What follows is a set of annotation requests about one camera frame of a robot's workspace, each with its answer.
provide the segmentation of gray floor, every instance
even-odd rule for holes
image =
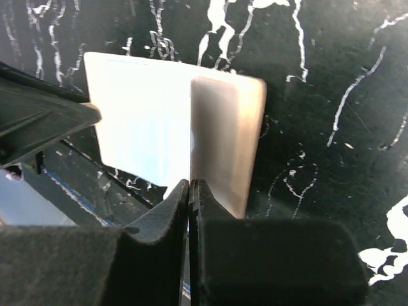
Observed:
[[[23,180],[0,171],[0,220],[9,225],[75,225]]]

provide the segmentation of marble countertop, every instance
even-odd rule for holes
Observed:
[[[4,0],[0,12],[0,61],[84,95],[87,51],[265,80],[247,216],[340,221],[368,267],[368,302],[406,305],[408,3]],[[66,141],[100,162],[92,129]],[[164,193],[109,171],[153,204]]]

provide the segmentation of blue edge strip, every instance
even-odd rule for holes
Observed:
[[[70,188],[69,185],[67,185],[65,182],[63,182],[52,171],[50,171],[48,169],[45,169],[45,171],[46,171],[46,174],[49,177],[51,177],[52,179],[57,181],[61,186],[63,186],[63,188],[67,189],[71,194],[73,194],[78,199],[78,201],[81,202],[87,209],[89,209],[91,212],[95,211],[95,208],[87,200],[85,200],[83,197],[81,197],[75,190]],[[115,226],[115,224],[112,221],[109,221],[109,220],[106,220],[106,219],[104,219],[104,221],[106,222],[106,224],[108,226],[112,226],[112,227]],[[185,282],[183,282],[183,289],[186,290],[188,293],[190,293],[190,286],[188,284],[186,284]]]

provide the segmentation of black marble surface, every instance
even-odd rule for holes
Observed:
[[[342,222],[368,249],[368,303],[406,305],[408,3],[3,0],[0,11],[0,61],[83,94],[86,51],[264,79],[247,216]],[[92,129],[67,142],[100,163]],[[153,205],[164,193],[110,172]]]

